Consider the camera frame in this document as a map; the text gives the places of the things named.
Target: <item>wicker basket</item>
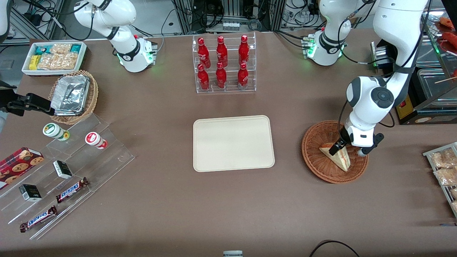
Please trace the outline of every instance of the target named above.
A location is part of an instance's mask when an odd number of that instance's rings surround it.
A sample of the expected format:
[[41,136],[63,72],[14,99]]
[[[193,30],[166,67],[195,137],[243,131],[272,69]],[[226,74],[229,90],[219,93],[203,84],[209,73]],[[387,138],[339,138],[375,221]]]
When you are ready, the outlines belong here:
[[330,183],[349,183],[360,177],[368,165],[368,156],[360,157],[358,147],[347,145],[351,166],[347,172],[340,169],[319,149],[325,143],[334,143],[339,138],[338,122],[322,121],[308,129],[302,141],[302,154],[306,164],[314,174]]
[[[84,70],[78,70],[77,72],[72,72],[65,74],[64,76],[69,77],[69,76],[76,76],[76,75],[84,75],[90,78],[90,85],[89,85],[89,92],[87,93],[87,100],[85,104],[85,110],[83,114],[79,116],[51,116],[51,119],[55,122],[58,123],[64,123],[67,125],[73,125],[76,124],[78,121],[85,120],[87,119],[95,109],[95,105],[97,104],[97,97],[98,97],[98,85],[97,81],[95,81],[94,77],[87,71]],[[57,81],[54,83],[54,86],[51,90],[51,93],[49,94],[48,99],[52,100],[54,96],[54,90],[56,89]]]

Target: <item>red cookie box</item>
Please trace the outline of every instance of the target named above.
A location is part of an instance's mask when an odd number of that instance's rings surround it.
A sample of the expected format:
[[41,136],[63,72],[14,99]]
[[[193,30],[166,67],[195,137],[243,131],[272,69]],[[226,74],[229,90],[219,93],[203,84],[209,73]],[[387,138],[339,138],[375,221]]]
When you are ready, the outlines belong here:
[[22,147],[3,161],[0,161],[0,189],[11,184],[15,179],[43,160],[43,155],[40,152]]

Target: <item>green and white cup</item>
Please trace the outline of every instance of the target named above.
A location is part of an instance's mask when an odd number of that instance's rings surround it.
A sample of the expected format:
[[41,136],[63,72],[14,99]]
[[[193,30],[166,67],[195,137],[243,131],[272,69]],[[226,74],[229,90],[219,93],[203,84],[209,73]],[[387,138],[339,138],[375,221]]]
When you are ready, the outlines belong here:
[[43,128],[43,134],[59,141],[65,141],[70,138],[70,133],[55,123],[46,124]]

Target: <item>brown table surface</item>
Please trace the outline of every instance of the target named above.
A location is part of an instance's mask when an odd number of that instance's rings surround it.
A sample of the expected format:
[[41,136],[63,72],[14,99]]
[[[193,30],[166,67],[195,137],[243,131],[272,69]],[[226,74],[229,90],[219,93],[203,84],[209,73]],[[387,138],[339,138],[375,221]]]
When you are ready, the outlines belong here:
[[[454,221],[451,209],[422,156],[457,141],[456,126],[377,126],[386,138],[365,174],[324,182],[303,160],[302,137],[314,123],[336,120],[348,83],[374,71],[345,58],[321,67],[276,34],[256,36],[257,92],[222,96],[196,94],[191,36],[167,37],[156,66],[138,74],[119,64],[108,41],[87,41],[83,68],[100,88],[95,113],[137,158],[38,241],[1,217],[0,256],[308,256],[325,239],[361,256],[456,256],[457,228],[438,226]],[[345,52],[368,60],[378,40],[372,29],[356,29]],[[47,96],[55,80],[25,75],[19,93]],[[194,121],[248,115],[270,118],[275,165],[194,171]],[[44,147],[49,121],[39,112],[9,115],[0,158]],[[351,256],[342,246],[322,252]]]

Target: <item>coca-cola bottle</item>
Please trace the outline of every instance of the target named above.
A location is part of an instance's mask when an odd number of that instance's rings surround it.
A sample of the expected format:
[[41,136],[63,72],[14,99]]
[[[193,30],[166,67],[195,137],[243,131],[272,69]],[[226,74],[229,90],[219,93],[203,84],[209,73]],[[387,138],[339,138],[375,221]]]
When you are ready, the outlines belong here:
[[238,71],[238,88],[240,90],[244,90],[248,87],[248,71],[246,70],[246,63],[243,62],[239,66],[239,71]]
[[203,64],[198,64],[198,82],[200,83],[200,87],[202,88],[203,91],[208,91],[209,90],[209,77],[208,73],[205,71],[205,67]]
[[206,69],[211,67],[211,61],[209,60],[209,51],[205,45],[205,40],[200,37],[198,40],[198,58],[200,62],[205,66]]
[[218,48],[216,49],[216,52],[218,54],[218,62],[222,62],[222,65],[224,67],[227,67],[227,65],[229,64],[229,57],[227,54],[227,46],[225,46],[223,36],[218,37]]
[[238,48],[238,55],[239,55],[239,65],[241,65],[243,62],[248,62],[249,60],[249,45],[248,45],[248,36],[243,35],[241,36],[241,44],[239,45]]
[[225,72],[222,62],[218,62],[217,65],[218,70],[216,70],[216,78],[218,80],[218,87],[224,89],[227,82],[227,72]]

